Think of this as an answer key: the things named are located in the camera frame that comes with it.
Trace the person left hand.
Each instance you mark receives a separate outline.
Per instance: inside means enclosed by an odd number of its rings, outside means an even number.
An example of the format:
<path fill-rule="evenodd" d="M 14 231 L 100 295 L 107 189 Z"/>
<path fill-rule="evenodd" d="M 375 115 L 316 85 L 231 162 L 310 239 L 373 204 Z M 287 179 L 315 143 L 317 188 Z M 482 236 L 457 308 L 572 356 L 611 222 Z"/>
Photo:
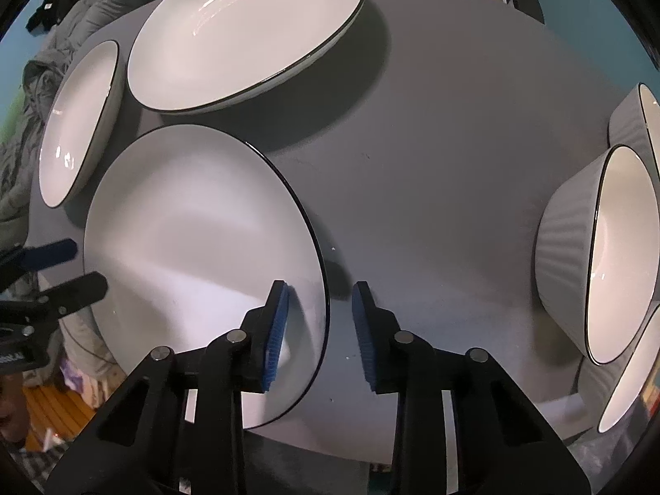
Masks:
<path fill-rule="evenodd" d="M 21 373 L 1 377 L 1 438 L 7 443 L 20 443 L 27 438 L 30 416 Z"/>

